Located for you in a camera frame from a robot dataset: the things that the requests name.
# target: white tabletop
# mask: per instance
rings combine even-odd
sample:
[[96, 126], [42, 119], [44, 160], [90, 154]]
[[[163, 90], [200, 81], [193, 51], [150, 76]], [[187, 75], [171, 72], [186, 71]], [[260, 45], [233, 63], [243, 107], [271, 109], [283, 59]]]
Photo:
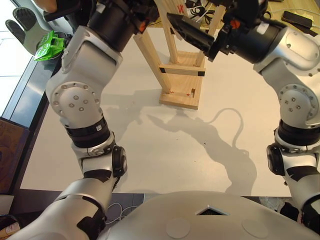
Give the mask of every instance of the white tabletop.
[[[161, 59], [168, 60], [163, 30], [149, 33]], [[197, 52], [184, 41], [176, 45]], [[207, 62], [199, 109], [190, 110], [159, 104], [161, 87], [133, 39], [122, 56], [101, 99], [108, 125], [127, 153], [128, 172], [116, 193], [290, 195], [282, 177], [269, 171], [266, 156], [280, 119], [277, 96], [250, 63], [223, 53]], [[21, 188], [62, 191], [81, 178], [70, 144], [49, 108]]]

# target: black phone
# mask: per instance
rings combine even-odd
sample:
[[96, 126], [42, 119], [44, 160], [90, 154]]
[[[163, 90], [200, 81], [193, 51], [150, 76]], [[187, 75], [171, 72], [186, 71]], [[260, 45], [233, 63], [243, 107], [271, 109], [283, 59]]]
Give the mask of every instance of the black phone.
[[312, 20], [311, 19], [306, 18], [304, 16], [294, 14], [289, 11], [283, 12], [281, 20], [288, 22], [288, 23], [291, 23], [291, 24], [299, 24], [299, 25], [304, 26], [308, 29], [310, 29], [312, 27]]

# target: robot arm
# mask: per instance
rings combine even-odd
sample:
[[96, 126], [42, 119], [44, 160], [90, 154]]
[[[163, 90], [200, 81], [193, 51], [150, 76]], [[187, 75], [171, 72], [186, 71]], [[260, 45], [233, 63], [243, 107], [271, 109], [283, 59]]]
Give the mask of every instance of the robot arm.
[[83, 178], [11, 240], [96, 239], [105, 227], [112, 191], [127, 170], [125, 150], [116, 145], [100, 108], [101, 93], [121, 64], [120, 52], [131, 36], [142, 33], [159, 14], [150, 0], [99, 2], [89, 25], [76, 30], [61, 69], [45, 90], [72, 139]]
[[216, 39], [184, 16], [168, 19], [209, 60], [219, 51], [235, 53], [275, 90], [281, 120], [267, 147], [269, 169], [285, 179], [303, 223], [320, 233], [320, 39], [264, 18], [267, 0], [211, 1], [227, 7]]

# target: red marking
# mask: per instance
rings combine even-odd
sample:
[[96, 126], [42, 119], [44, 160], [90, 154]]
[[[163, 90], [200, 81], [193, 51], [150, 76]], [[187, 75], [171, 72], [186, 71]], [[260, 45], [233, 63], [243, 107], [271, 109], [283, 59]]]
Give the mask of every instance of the red marking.
[[178, 7], [178, 10], [179, 10], [179, 13], [181, 14], [181, 13], [185, 13], [185, 11], [184, 11], [184, 6], [182, 5], [182, 4], [180, 4], [180, 5], [178, 5], [177, 6]]
[[230, 21], [230, 25], [232, 26], [232, 29], [238, 29], [241, 23], [238, 20], [234, 19]]
[[143, 33], [146, 29], [147, 25], [145, 22], [142, 22], [139, 28], [140, 33]]

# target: wooden frame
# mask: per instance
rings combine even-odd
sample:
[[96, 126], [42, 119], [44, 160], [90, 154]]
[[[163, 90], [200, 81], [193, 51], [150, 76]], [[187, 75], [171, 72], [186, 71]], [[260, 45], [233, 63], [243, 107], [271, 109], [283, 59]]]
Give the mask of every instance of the wooden frame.
[[[159, 102], [189, 109], [198, 109], [202, 87], [202, 78], [205, 76], [205, 55], [200, 51], [178, 51], [173, 27], [167, 19], [167, 13], [187, 14], [184, 0], [155, 0], [162, 20], [163, 30], [170, 53], [169, 64], [162, 64], [148, 30], [133, 37], [153, 74], [162, 87]], [[218, 23], [223, 17], [225, 7], [218, 6], [216, 14], [209, 26], [209, 34], [214, 34]]]

